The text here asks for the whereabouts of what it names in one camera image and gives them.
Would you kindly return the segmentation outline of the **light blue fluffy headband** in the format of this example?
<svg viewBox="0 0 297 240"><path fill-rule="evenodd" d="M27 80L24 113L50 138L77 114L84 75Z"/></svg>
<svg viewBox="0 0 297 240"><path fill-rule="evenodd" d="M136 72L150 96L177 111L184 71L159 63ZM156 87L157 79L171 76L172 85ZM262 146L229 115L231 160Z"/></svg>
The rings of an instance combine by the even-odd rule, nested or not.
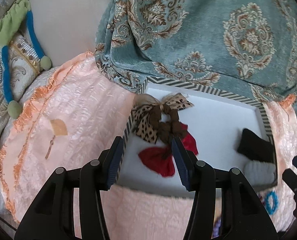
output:
<svg viewBox="0 0 297 240"><path fill-rule="evenodd" d="M272 184L275 175L276 166L273 163L253 160L244 166L244 176L252 186Z"/></svg>

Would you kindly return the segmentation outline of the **black headband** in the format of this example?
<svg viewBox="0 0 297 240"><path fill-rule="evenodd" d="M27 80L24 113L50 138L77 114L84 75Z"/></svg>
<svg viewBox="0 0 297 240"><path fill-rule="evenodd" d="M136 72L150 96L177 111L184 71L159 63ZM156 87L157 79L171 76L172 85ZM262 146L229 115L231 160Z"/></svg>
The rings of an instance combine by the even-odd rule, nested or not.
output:
<svg viewBox="0 0 297 240"><path fill-rule="evenodd" d="M273 145L270 142L261 139L254 132L247 128L244 128L242 131L242 136L237 152L244 155L250 160L256 160L265 163L274 162Z"/></svg>

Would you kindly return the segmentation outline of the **red satin bow clip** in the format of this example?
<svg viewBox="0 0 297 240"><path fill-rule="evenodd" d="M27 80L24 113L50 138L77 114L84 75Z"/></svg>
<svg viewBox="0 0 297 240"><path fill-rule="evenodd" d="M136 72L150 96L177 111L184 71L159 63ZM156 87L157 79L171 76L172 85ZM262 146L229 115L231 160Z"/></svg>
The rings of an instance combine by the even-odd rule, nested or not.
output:
<svg viewBox="0 0 297 240"><path fill-rule="evenodd" d="M188 125L181 123L181 128L186 132L185 137L182 139L184 148L187 151L193 152L194 155L198 155L196 140L188 132ZM146 148L138 154L138 157L144 166L164 178L175 175L175 166L170 146Z"/></svg>

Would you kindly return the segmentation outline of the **leopard bow brown scrunchie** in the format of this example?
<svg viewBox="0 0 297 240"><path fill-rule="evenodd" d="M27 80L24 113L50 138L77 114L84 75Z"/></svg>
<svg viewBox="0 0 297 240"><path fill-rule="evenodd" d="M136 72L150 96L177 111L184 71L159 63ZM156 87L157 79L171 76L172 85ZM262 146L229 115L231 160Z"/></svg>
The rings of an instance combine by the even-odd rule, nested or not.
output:
<svg viewBox="0 0 297 240"><path fill-rule="evenodd" d="M188 134L188 126L180 122L178 112L194 107L181 93L169 94L158 100L149 94L134 98L132 132L148 143L158 140L169 145L174 137Z"/></svg>

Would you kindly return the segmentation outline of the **striped jewelry tray box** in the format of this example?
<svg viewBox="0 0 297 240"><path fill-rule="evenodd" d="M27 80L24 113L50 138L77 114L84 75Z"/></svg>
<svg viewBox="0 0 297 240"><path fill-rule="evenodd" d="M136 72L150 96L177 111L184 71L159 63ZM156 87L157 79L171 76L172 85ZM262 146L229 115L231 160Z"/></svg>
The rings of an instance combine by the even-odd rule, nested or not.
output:
<svg viewBox="0 0 297 240"><path fill-rule="evenodd" d="M232 167L244 170L248 160L237 152L243 129L247 128L261 139L274 142L265 108L256 100L160 77L147 77L141 93L158 100L169 94L181 93L193 103L193 107L179 112L180 121L188 125L188 131L196 140L197 158L219 170L228 171ZM163 178L142 164L138 153L149 143L133 133L134 127L134 114L130 114L123 135L125 150L117 184L161 196L193 198L194 193L185 189L179 174Z"/></svg>

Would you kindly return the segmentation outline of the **pink quilted bedspread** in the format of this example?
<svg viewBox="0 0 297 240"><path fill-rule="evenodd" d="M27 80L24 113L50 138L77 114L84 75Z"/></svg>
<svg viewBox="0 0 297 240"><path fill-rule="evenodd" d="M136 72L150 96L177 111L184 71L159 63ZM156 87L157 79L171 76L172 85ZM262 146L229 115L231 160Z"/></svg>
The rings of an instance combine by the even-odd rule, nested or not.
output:
<svg viewBox="0 0 297 240"><path fill-rule="evenodd" d="M21 117L8 123L0 139L1 188L16 222L57 167L82 167L123 137L133 99L99 72L91 53L35 79L23 96ZM264 108L281 173L297 155L297 118L290 106L271 102ZM118 184L101 196L111 239L182 239L193 204L193 198Z"/></svg>

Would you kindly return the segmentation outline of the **teal damask blanket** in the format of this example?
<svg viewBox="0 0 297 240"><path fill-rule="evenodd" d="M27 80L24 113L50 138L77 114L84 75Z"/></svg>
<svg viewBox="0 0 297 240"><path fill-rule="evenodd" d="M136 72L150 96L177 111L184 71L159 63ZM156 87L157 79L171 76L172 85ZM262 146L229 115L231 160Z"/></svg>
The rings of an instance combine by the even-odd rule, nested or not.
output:
<svg viewBox="0 0 297 240"><path fill-rule="evenodd" d="M95 59L132 92L156 76L297 107L297 2L111 0Z"/></svg>

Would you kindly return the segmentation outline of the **blue green plush toy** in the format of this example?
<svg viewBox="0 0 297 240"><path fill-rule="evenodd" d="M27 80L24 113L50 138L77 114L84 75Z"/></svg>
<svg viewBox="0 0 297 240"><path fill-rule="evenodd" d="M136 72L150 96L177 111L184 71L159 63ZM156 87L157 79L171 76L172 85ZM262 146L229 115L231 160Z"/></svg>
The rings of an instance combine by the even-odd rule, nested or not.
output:
<svg viewBox="0 0 297 240"><path fill-rule="evenodd" d="M25 23L29 32L31 45L22 41L19 35L21 25ZM3 91L7 102L7 112L12 119L17 119L22 107L15 99L12 92L13 68L10 67L10 48L20 51L33 65L35 70L49 70L52 67L51 59L45 55L34 29L33 13L29 0L16 0L5 16L0 19L0 49L1 59L4 65Z"/></svg>

